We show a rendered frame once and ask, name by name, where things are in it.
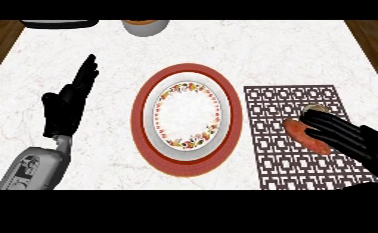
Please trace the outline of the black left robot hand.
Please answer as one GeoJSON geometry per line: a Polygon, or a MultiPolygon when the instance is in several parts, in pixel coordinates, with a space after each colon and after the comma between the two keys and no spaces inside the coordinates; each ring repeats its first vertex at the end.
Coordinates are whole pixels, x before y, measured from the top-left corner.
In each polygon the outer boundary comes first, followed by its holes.
{"type": "Polygon", "coordinates": [[[78,129],[85,99],[99,75],[94,60],[96,56],[90,54],[72,83],[63,86],[59,93],[47,92],[41,96],[45,119],[43,136],[47,138],[57,135],[72,136],[78,129]]]}

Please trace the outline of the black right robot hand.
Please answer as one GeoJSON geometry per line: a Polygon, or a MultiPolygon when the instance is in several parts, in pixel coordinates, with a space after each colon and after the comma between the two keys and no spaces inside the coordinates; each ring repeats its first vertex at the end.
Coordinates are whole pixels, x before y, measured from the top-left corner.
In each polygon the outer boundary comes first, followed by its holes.
{"type": "Polygon", "coordinates": [[[333,150],[335,189],[378,194],[378,130],[313,109],[301,113],[299,121],[305,135],[333,150]]]}

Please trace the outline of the orange sweet potato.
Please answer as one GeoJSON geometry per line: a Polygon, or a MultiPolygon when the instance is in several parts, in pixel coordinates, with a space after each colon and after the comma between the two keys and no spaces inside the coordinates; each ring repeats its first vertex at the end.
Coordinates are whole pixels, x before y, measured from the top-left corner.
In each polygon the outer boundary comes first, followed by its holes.
{"type": "Polygon", "coordinates": [[[313,151],[320,155],[330,154],[329,145],[305,134],[305,130],[308,129],[308,126],[301,121],[285,119],[283,128],[291,139],[295,142],[298,142],[304,148],[307,148],[310,151],[313,151]]]}

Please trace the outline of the brown patterned placemat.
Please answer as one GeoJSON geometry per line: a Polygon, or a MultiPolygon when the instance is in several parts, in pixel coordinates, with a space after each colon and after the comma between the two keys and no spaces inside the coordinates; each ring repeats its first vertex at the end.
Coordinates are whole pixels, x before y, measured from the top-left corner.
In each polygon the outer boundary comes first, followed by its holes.
{"type": "Polygon", "coordinates": [[[323,105],[348,121],[332,85],[245,86],[245,105],[263,190],[335,190],[378,178],[361,164],[330,150],[308,151],[286,135],[282,122],[298,119],[308,104],[323,105]]]}

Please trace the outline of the red rimmed floral plate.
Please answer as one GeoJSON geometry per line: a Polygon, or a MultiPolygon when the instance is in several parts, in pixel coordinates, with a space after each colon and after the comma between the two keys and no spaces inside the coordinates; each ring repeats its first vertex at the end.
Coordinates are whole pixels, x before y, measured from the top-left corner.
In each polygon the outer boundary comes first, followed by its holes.
{"type": "Polygon", "coordinates": [[[158,71],[139,90],[130,123],[137,150],[158,171],[192,177],[214,170],[242,130],[240,101],[226,77],[193,63],[158,71]]]}

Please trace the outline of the small tan round object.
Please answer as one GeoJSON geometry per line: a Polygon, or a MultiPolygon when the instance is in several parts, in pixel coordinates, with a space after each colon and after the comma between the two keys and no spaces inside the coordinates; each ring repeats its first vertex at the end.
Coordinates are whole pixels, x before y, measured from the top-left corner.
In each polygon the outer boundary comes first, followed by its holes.
{"type": "Polygon", "coordinates": [[[323,113],[330,113],[330,109],[323,106],[322,104],[308,104],[305,105],[304,109],[302,109],[302,113],[305,113],[308,110],[314,110],[323,113]]]}

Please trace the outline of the black tray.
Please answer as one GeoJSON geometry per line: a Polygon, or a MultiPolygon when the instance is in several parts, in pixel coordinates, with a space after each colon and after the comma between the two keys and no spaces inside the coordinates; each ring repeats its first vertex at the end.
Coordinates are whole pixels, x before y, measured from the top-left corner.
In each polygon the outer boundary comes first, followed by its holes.
{"type": "Polygon", "coordinates": [[[75,29],[94,26],[97,20],[22,20],[20,23],[34,29],[75,29]]]}

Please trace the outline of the grey cup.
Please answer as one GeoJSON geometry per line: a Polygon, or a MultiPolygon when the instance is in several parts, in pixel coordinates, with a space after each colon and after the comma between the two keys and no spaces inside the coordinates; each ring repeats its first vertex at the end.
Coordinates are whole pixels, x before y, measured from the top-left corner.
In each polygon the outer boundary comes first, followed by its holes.
{"type": "Polygon", "coordinates": [[[156,35],[168,25],[168,20],[124,20],[127,32],[137,37],[156,35]]]}

